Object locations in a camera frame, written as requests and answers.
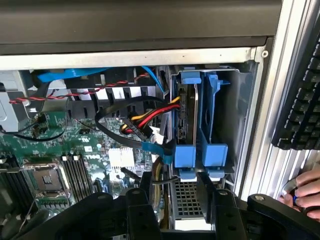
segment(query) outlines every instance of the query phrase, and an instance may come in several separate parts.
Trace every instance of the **black plastic part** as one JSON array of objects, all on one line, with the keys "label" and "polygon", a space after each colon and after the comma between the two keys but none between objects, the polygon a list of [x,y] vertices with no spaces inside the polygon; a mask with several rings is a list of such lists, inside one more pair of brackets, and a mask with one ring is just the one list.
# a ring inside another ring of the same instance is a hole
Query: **black plastic part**
[{"label": "black plastic part", "polygon": [[131,240],[162,240],[154,210],[145,191],[130,189],[126,195],[127,224]]},{"label": "black plastic part", "polygon": [[[316,20],[276,126],[272,144],[284,150],[312,150],[320,136],[320,18]],[[283,136],[283,130],[291,132]]]},{"label": "black plastic part", "polygon": [[144,171],[140,180],[139,188],[145,191],[147,198],[150,200],[150,193],[152,193],[153,186],[152,182],[152,172]]},{"label": "black plastic part", "polygon": [[5,0],[0,54],[264,45],[280,9],[281,0]]},{"label": "black plastic part", "polygon": [[272,197],[259,194],[248,197],[248,209],[281,223],[286,228],[285,239],[291,240],[319,240],[319,223],[295,209],[274,200]]}]

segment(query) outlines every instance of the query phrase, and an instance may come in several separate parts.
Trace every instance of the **keyboard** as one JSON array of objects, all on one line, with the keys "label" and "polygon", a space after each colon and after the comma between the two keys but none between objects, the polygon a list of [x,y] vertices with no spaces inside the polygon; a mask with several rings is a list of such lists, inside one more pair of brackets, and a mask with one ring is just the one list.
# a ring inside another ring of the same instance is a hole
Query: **keyboard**
[{"label": "keyboard", "polygon": [[308,39],[272,138],[283,150],[320,150],[320,20]]}]

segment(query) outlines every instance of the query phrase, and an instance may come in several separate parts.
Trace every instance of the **gray metal panel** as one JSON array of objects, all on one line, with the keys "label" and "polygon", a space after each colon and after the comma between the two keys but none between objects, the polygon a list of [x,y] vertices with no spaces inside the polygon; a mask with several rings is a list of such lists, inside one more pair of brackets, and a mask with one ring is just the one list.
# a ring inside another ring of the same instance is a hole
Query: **gray metal panel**
[{"label": "gray metal panel", "polygon": [[197,200],[196,182],[175,182],[170,186],[174,220],[204,217]]},{"label": "gray metal panel", "polygon": [[0,44],[273,36],[281,0],[2,0]]},{"label": "gray metal panel", "polygon": [[234,191],[241,199],[251,194],[279,196],[284,184],[297,176],[305,161],[312,161],[317,151],[281,150],[271,145],[271,139],[295,72],[297,56],[304,37],[318,15],[320,2],[316,0],[283,0],[257,130],[253,140],[250,162],[243,189],[240,181]]},{"label": "gray metal panel", "polygon": [[70,54],[0,55],[0,70],[244,63],[256,47],[112,51]]}]

